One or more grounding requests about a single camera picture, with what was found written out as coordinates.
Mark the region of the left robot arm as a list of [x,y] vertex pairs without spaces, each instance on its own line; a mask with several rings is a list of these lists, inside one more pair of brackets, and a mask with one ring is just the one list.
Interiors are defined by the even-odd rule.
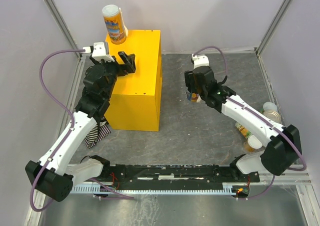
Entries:
[[135,54],[118,52],[122,63],[114,56],[110,59],[93,58],[94,65],[85,72],[82,96],[75,111],[68,111],[70,123],[38,162],[29,161],[25,171],[32,185],[30,201],[38,190],[51,199],[61,202],[82,182],[97,178],[107,180],[111,175],[110,162],[94,155],[86,162],[71,168],[68,164],[86,136],[96,129],[101,133],[108,122],[105,113],[118,77],[136,72]]

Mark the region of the blue orange can with spoon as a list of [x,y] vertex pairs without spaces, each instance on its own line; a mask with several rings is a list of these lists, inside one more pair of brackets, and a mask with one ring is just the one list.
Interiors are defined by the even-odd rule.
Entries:
[[202,101],[202,99],[198,93],[187,92],[186,97],[191,102],[200,103]]

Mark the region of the yellow shelf cabinet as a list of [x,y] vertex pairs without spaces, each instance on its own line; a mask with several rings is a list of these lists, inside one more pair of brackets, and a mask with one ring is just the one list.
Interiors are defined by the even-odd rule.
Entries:
[[162,49],[159,30],[130,30],[122,44],[109,44],[118,62],[119,51],[135,54],[136,72],[118,77],[105,117],[112,129],[158,131],[162,96]]

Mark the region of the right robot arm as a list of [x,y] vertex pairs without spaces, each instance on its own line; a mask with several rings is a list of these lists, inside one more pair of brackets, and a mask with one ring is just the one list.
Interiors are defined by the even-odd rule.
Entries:
[[302,158],[299,130],[276,123],[247,104],[236,92],[218,82],[209,66],[185,71],[187,91],[198,96],[211,108],[230,117],[248,129],[265,147],[263,151],[241,156],[229,169],[234,181],[242,181],[249,173],[267,170],[280,176]]

